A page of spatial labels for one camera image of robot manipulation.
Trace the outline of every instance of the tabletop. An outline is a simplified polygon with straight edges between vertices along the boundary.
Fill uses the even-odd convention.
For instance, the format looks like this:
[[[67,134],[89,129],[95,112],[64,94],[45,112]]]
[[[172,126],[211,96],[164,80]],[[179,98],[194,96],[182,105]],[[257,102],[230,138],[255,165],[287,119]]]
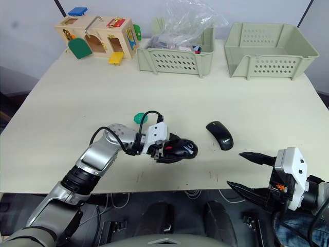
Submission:
[[[148,110],[159,111],[170,132],[194,141],[197,157],[160,164],[120,152],[94,193],[229,188],[226,181],[267,187],[271,167],[238,154],[275,156],[293,146],[301,149],[308,174],[328,181],[329,111],[309,79],[230,78],[224,41],[215,44],[211,73],[202,79],[140,72],[136,57],[113,66],[107,58],[77,60],[64,52],[0,136],[0,192],[48,193],[98,127],[120,123],[138,130],[133,118]],[[206,130],[214,120],[231,132],[231,150],[222,151]],[[155,122],[150,115],[143,129]]]

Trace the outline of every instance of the black computer mouse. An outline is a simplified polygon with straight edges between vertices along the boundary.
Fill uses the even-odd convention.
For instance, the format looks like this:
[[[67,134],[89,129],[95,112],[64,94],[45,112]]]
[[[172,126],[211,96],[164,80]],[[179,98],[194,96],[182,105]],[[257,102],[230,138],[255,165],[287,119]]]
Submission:
[[[213,121],[206,128],[216,138],[222,150],[230,150],[233,147],[232,135],[221,122]]]
[[[173,155],[179,158],[191,159],[197,155],[197,145],[187,139],[170,140],[163,146],[164,155]]]

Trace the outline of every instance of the storage basket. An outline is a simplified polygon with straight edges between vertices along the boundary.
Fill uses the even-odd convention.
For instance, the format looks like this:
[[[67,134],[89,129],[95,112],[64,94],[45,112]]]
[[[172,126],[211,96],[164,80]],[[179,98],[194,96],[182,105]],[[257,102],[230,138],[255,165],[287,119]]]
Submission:
[[[225,44],[231,77],[290,77],[319,56],[294,25],[235,23]]]
[[[153,21],[152,34],[161,33],[163,19]],[[201,46],[201,54],[192,51],[169,49],[137,49],[139,70],[182,74],[196,74],[201,78],[210,73],[214,51],[214,29],[207,28],[195,45]]]

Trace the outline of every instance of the transparent plastic bag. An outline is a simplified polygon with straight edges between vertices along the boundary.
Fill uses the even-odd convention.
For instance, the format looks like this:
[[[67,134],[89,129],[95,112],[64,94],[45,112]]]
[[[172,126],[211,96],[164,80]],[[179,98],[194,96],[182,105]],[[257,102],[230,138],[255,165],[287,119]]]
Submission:
[[[169,0],[162,33],[151,38],[148,48],[193,51],[205,29],[227,25],[224,17],[200,0]]]

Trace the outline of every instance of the green bottle cap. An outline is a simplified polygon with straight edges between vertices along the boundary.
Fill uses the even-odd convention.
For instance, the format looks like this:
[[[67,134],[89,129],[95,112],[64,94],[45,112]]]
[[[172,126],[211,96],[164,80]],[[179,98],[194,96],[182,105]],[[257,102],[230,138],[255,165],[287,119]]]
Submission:
[[[143,117],[143,115],[144,115],[144,113],[137,113],[136,115],[135,115],[135,117],[134,117],[134,122],[136,123],[136,124],[138,124],[138,125],[140,125],[140,123],[142,122],[142,117]],[[143,124],[144,123],[146,123],[148,121],[148,117],[146,116],[145,118],[144,118],[144,122],[143,122]]]

